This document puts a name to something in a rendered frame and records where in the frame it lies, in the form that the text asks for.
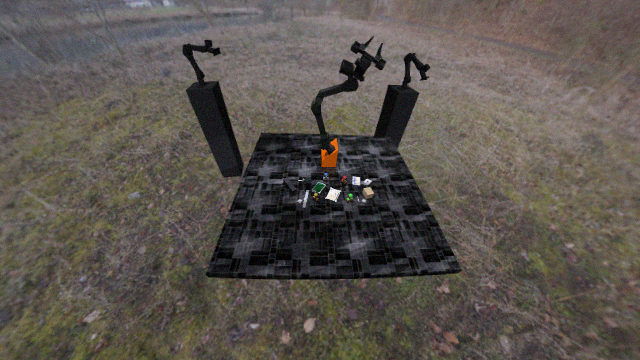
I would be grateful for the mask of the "white paper card taped down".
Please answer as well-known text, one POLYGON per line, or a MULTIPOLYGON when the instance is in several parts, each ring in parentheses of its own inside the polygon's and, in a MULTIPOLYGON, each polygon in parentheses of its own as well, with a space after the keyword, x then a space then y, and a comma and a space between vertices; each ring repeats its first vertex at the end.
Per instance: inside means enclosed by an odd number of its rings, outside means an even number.
POLYGON ((330 189, 330 191, 329 191, 329 193, 328 193, 327 197, 325 197, 325 198, 326 198, 326 199, 330 199, 330 200, 333 200, 333 201, 337 202, 336 200, 337 200, 337 198, 338 198, 338 196, 339 196, 340 192, 342 192, 342 191, 341 191, 341 190, 339 191, 339 190, 333 189, 333 188, 331 187, 331 189, 330 189))

